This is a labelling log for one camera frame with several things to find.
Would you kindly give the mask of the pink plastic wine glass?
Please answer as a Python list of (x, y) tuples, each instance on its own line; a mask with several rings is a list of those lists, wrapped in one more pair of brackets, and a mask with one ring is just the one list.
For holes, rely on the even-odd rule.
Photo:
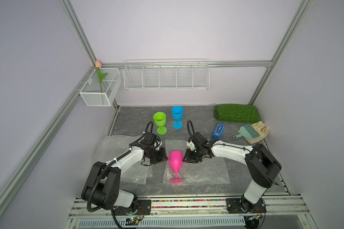
[(172, 179), (171, 183), (181, 183), (183, 182), (182, 179), (178, 178), (178, 172), (183, 163), (183, 155), (181, 151), (173, 151), (170, 153), (170, 165), (174, 171), (175, 179)]

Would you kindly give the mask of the blue tape dispenser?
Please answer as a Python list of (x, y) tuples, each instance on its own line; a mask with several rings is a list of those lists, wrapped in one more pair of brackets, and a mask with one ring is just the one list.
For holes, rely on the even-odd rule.
[(212, 134), (212, 138), (219, 140), (224, 132), (225, 126), (223, 124), (218, 124)]

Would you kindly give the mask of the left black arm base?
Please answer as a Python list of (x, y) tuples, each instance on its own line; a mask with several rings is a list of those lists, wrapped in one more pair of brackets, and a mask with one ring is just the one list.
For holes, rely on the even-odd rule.
[(150, 215), (152, 210), (152, 201), (150, 199), (139, 199), (137, 204), (131, 208), (113, 207), (116, 216), (134, 216)]

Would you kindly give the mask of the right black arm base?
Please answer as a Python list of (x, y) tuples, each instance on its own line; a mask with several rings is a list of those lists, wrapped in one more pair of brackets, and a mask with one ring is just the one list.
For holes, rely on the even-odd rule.
[(262, 198), (256, 204), (252, 204), (248, 200), (241, 198), (227, 198), (226, 199), (227, 211), (229, 214), (240, 213), (266, 213), (266, 204)]

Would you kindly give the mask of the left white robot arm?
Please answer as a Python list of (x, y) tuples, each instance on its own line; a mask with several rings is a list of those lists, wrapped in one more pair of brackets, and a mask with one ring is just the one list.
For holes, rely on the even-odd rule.
[(149, 167), (167, 160), (166, 150), (160, 137), (153, 133), (151, 121), (142, 136), (129, 144), (128, 151), (108, 162), (93, 164), (81, 193), (81, 198), (87, 202), (87, 211), (125, 208), (130, 214), (137, 212), (138, 196), (120, 189), (121, 175), (138, 162)]

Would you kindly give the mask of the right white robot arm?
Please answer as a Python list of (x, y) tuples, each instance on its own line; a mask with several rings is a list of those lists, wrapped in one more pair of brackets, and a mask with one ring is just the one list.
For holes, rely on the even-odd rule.
[(241, 197), (240, 204), (254, 206), (262, 200), (263, 194), (276, 184), (275, 179), (282, 169), (274, 155), (260, 143), (254, 146), (228, 144), (221, 140), (207, 140), (196, 132), (191, 120), (187, 121), (190, 136), (183, 162), (199, 163), (203, 158), (223, 157), (240, 162), (248, 167), (251, 181)]

